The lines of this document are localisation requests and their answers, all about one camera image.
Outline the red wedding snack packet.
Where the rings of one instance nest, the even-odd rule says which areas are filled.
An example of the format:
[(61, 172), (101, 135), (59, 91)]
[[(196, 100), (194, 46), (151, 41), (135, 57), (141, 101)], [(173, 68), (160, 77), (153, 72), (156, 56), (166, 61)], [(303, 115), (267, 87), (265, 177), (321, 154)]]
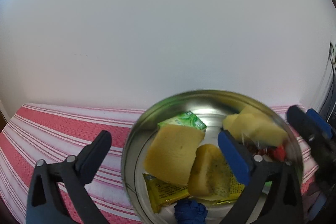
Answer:
[(247, 144), (248, 151), (253, 155), (260, 155), (268, 162), (284, 162), (286, 159), (286, 151), (283, 145), (278, 147), (258, 148), (255, 144)]

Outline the yellow sponge green top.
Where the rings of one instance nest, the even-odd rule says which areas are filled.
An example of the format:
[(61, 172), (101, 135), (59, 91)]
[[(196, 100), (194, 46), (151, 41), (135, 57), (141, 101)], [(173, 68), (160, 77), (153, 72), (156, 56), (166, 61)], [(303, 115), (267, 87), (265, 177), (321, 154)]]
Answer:
[(268, 117), (257, 114), (239, 114), (228, 131), (237, 141), (248, 138), (265, 146), (278, 147), (288, 139), (284, 129)]

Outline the yellow snack packet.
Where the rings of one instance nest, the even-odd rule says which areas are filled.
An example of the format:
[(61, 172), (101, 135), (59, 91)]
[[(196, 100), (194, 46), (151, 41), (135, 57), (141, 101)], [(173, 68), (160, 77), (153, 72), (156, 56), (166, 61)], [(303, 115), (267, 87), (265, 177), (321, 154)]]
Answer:
[(157, 214), (163, 207), (189, 197), (187, 186), (176, 186), (143, 173), (147, 194), (153, 213)]
[(240, 197), (244, 188), (245, 188), (245, 185), (240, 184), (236, 180), (236, 177), (232, 173), (231, 174), (231, 181), (230, 181), (230, 194), (229, 194), (229, 196), (224, 198), (224, 199), (214, 201), (213, 205), (223, 205), (223, 204), (234, 203)]

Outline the worn yellow sponge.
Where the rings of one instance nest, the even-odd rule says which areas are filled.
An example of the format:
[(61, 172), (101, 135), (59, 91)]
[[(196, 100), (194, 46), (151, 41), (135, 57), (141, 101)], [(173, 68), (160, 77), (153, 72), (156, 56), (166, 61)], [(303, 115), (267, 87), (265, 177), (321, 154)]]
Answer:
[(198, 147), (188, 192), (202, 200), (216, 201), (230, 194), (231, 170), (221, 150), (213, 144)]

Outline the blue cloth ball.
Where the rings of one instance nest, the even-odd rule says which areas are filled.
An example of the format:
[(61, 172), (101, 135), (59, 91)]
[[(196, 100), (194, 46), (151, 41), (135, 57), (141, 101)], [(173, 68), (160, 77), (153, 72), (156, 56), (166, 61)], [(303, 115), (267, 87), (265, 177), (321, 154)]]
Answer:
[(174, 206), (177, 224), (205, 224), (208, 210), (195, 200), (179, 200)]

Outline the round butter cookie tin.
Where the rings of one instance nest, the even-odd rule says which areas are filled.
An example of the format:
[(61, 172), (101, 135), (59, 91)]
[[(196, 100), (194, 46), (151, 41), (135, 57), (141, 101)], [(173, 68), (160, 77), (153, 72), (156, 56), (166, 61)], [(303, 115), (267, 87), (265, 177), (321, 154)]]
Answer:
[(303, 159), (272, 109), (233, 92), (172, 96), (135, 122), (122, 180), (143, 223), (302, 223)]

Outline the small green tissue pack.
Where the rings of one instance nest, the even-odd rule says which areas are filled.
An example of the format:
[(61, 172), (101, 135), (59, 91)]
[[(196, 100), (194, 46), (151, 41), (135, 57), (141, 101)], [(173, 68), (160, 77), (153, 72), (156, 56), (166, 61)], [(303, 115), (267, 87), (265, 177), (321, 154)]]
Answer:
[(206, 124), (193, 112), (187, 111), (158, 123), (158, 128), (166, 125), (188, 126), (203, 132), (206, 131)]

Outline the wall power socket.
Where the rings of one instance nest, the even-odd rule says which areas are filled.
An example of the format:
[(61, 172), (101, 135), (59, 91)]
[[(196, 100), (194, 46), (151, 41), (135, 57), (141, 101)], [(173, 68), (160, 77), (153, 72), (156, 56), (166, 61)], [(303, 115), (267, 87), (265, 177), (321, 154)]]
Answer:
[(331, 62), (335, 63), (335, 59), (336, 59), (336, 46), (335, 46), (335, 43), (333, 43), (333, 42), (330, 42), (329, 57), (331, 59)]

